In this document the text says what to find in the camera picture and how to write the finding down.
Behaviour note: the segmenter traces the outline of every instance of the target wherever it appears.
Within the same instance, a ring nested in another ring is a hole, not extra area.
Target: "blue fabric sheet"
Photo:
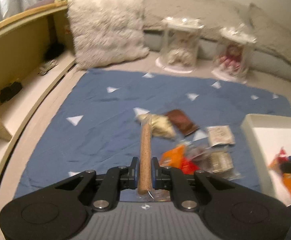
[[[90,70],[79,80],[47,130],[38,142],[20,179],[15,197],[48,186],[69,177],[69,172],[94,169],[105,173],[118,165],[129,165],[139,156],[140,124],[133,108],[140,107],[155,114],[172,109],[183,110],[202,129],[229,125],[236,144],[230,148],[234,166],[241,173],[237,183],[260,191],[259,179],[240,125],[246,114],[291,116],[286,98],[266,90],[213,79],[173,77],[144,73]],[[108,93],[107,87],[118,88]],[[199,96],[191,101],[186,94]],[[74,126],[68,117],[81,116]],[[207,144],[207,139],[195,144]],[[175,147],[175,142],[152,139],[152,155]],[[123,191],[121,200],[137,201],[132,191]]]

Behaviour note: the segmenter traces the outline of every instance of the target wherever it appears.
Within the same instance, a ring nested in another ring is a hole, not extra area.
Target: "white tray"
[[[267,168],[281,147],[291,155],[291,117],[247,114],[241,128],[254,158],[262,192],[291,205],[291,196],[281,176]]]

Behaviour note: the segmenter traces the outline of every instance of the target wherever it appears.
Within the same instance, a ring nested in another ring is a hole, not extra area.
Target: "gray gripper base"
[[[220,240],[193,212],[172,202],[119,202],[108,212],[95,213],[71,240]]]

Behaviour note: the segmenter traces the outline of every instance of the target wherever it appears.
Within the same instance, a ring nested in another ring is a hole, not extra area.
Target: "brown package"
[[[174,109],[170,112],[167,112],[166,116],[184,136],[195,132],[199,128],[180,109]]]

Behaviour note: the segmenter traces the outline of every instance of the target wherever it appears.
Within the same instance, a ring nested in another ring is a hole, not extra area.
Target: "packaged sausage stick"
[[[151,116],[149,115],[141,123],[138,193],[145,195],[151,190]]]

